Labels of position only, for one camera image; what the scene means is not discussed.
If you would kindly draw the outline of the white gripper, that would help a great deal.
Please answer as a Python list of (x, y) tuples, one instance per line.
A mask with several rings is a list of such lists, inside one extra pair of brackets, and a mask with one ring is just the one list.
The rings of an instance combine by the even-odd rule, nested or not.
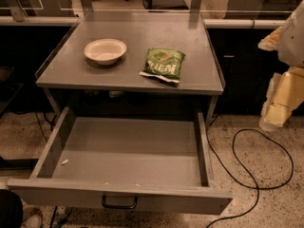
[(276, 28), (257, 45), (266, 51), (278, 51), (281, 62), (290, 66), (270, 80), (259, 127), (275, 131), (282, 127), (304, 102), (304, 1), (293, 11), (283, 27)]

